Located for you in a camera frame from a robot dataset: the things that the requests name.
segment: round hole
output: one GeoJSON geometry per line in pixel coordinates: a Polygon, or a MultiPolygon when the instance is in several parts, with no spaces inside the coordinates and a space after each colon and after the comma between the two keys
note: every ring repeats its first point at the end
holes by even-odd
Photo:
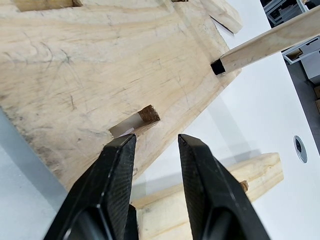
{"type": "Polygon", "coordinates": [[[306,151],[305,145],[302,142],[301,138],[299,136],[294,136],[293,143],[294,143],[294,148],[295,148],[296,154],[298,155],[299,159],[303,163],[306,163],[308,161],[307,151],[306,151]]]}

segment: wood grain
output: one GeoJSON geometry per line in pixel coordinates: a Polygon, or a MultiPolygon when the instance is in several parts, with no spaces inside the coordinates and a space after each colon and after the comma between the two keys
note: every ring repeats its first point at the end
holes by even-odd
{"type": "Polygon", "coordinates": [[[225,73],[320,35],[320,6],[231,49],[221,58],[225,73]]]}
{"type": "Polygon", "coordinates": [[[109,129],[152,105],[136,179],[237,75],[212,72],[228,47],[200,0],[82,3],[19,12],[0,0],[0,106],[66,189],[109,129]]]}
{"type": "MultiPolygon", "coordinates": [[[[251,202],[284,179],[278,153],[266,153],[227,168],[239,181],[247,180],[251,202]]],[[[139,239],[192,240],[183,185],[176,185],[131,203],[137,210],[139,239]]]]}
{"type": "Polygon", "coordinates": [[[201,0],[208,14],[236,34],[242,29],[242,20],[239,13],[225,0],[201,0]]]}

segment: floor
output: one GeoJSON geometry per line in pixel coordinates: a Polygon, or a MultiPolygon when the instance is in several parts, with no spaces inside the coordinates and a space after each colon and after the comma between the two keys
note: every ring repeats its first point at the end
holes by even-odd
{"type": "Polygon", "coordinates": [[[287,68],[320,153],[320,113],[315,103],[317,96],[314,92],[314,84],[308,80],[300,62],[287,64],[287,68]]]}

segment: rectangular hole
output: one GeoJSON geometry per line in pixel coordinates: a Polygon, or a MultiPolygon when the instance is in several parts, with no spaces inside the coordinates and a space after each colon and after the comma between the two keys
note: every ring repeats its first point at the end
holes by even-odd
{"type": "Polygon", "coordinates": [[[109,131],[114,138],[118,138],[120,136],[133,133],[137,129],[149,124],[153,124],[159,120],[160,117],[158,113],[154,110],[152,105],[149,105],[113,126],[109,129],[109,131]]]}
{"type": "Polygon", "coordinates": [[[20,12],[81,7],[81,0],[13,0],[20,12]]]}

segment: black rubber cap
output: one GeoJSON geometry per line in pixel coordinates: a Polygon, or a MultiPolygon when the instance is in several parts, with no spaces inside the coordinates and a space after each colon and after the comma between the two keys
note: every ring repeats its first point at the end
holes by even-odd
{"type": "Polygon", "coordinates": [[[226,72],[220,58],[217,61],[211,63],[211,68],[215,75],[223,74],[226,72]]]}

